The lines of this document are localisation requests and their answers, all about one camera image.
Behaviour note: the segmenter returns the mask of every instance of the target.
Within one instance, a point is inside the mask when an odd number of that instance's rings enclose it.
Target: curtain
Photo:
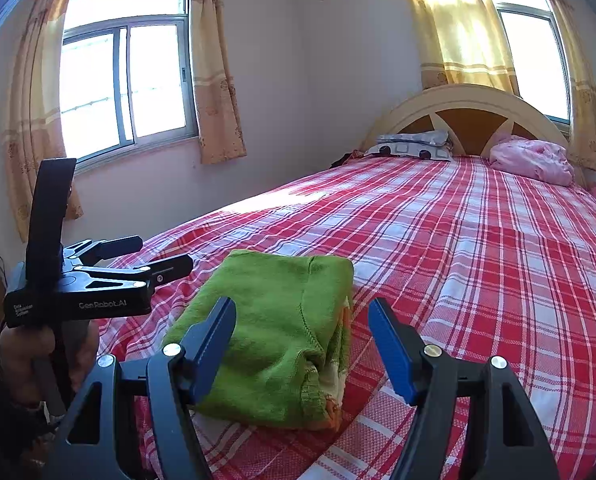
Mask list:
[[[227,63],[221,0],[191,0],[191,64],[202,164],[247,155]]]
[[[520,95],[507,37],[492,0],[410,1],[423,89],[473,83]]]
[[[569,160],[596,171],[596,83],[582,51],[573,8],[567,0],[549,0],[565,49],[571,91]]]
[[[64,15],[69,0],[34,0],[14,58],[4,131],[9,201],[22,241],[38,167],[66,156],[60,124],[59,69]],[[75,190],[66,217],[82,216]]]

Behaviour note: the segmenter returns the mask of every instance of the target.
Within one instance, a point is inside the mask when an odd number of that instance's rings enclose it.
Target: black clamp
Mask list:
[[[74,393],[70,365],[86,338],[90,319],[143,316],[152,311],[156,287],[188,276],[188,254],[149,262],[134,269],[94,267],[142,249],[137,236],[120,240],[85,240],[63,247],[62,221],[67,209],[74,158],[43,160],[38,169],[24,262],[14,269],[4,313],[10,328],[48,326],[56,336],[49,359],[36,359],[34,374],[52,415],[66,413]]]
[[[119,363],[103,355],[60,423],[43,480],[137,480],[142,469],[134,397],[148,397],[166,480],[209,480],[209,466],[187,406],[209,393],[236,325],[232,300],[220,298],[179,344]]]
[[[460,480],[558,480],[549,441],[507,361],[455,359],[425,345],[384,299],[369,306],[369,327],[396,393],[416,414],[392,480],[440,478],[457,397],[470,397]]]

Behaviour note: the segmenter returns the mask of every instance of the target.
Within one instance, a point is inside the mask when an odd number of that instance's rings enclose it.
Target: folded green cloth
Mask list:
[[[279,428],[340,426],[347,379],[353,264],[337,256],[236,250],[166,335],[179,342],[218,298],[236,304],[236,328],[200,413]]]

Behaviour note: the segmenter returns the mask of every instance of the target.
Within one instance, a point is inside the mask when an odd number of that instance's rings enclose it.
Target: human hand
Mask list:
[[[35,406],[44,400],[36,383],[32,361],[46,358],[54,351],[56,340],[49,327],[32,329],[5,327],[0,333],[0,378],[12,399],[23,406]],[[91,370],[98,351],[98,327],[89,322],[87,336],[70,369],[72,387],[77,391]]]

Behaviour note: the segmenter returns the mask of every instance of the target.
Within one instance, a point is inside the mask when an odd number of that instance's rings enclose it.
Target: wooden furniture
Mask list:
[[[568,146],[559,129],[533,106],[502,90],[456,84],[430,88],[376,121],[362,143],[366,152],[382,134],[449,132],[454,155],[488,156],[495,133],[509,133]]]

